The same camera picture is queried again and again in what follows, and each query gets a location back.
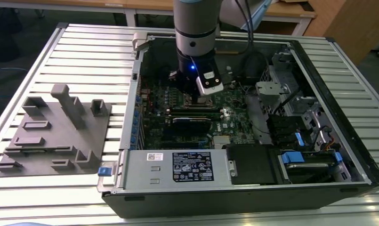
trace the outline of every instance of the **metal slotted table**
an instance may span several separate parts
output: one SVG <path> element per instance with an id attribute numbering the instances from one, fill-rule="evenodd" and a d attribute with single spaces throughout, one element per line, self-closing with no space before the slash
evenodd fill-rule
<path id="1" fill-rule="evenodd" d="M 81 102 L 112 103 L 101 160 L 116 161 L 119 138 L 132 74 L 135 32 L 173 34 L 171 29 L 69 24 L 56 28 L 28 75 L 0 117 L 0 159 L 23 119 L 25 97 L 49 95 L 55 83 L 69 85 Z M 221 36 L 245 37 L 223 32 Z M 296 39 L 343 108 L 348 120 L 379 165 L 379 96 L 335 42 L 324 38 L 255 35 Z M 112 184 L 112 178 L 103 181 Z M 120 219 L 96 190 L 97 175 L 0 178 L 0 226 L 20 222 L 49 225 L 377 225 L 379 192 L 344 199 L 319 210 L 232 214 L 187 218 Z"/>

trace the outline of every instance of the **motherboard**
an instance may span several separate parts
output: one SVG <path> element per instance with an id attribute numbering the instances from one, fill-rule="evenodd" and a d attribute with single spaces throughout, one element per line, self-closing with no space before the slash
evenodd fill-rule
<path id="1" fill-rule="evenodd" d="M 231 84 L 209 97 L 192 97 L 160 81 L 143 81 L 144 149 L 219 149 L 253 144 L 245 95 Z"/>

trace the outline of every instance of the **power supply label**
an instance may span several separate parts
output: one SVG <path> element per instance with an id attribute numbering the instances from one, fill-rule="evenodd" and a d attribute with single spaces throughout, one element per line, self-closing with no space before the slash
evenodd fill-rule
<path id="1" fill-rule="evenodd" d="M 172 153 L 172 177 L 175 182 L 213 181 L 209 152 Z"/>

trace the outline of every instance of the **sticker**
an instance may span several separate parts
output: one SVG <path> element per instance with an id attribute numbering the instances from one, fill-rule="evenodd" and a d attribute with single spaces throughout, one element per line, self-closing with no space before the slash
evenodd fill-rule
<path id="1" fill-rule="evenodd" d="M 163 153 L 147 153 L 147 161 L 163 161 Z"/>
<path id="2" fill-rule="evenodd" d="M 215 73 L 213 72 L 208 72 L 203 74 L 205 79 L 212 79 L 215 77 Z"/>
<path id="3" fill-rule="evenodd" d="M 115 7 L 123 7 L 123 4 L 111 4 L 111 3 L 105 3 L 105 6 L 115 6 Z"/>
<path id="4" fill-rule="evenodd" d="M 209 152 L 172 153 L 172 175 L 175 182 L 213 181 Z"/>

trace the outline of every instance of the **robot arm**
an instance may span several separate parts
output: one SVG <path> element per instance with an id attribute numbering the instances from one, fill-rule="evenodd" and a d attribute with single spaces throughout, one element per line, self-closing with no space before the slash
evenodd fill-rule
<path id="1" fill-rule="evenodd" d="M 245 0 L 239 3 L 245 9 Z M 259 25 L 271 0 L 249 0 L 253 24 Z M 223 90 L 215 62 L 216 25 L 223 22 L 245 27 L 236 0 L 173 0 L 173 24 L 179 70 L 173 76 L 181 90 L 196 95 L 209 95 Z"/>

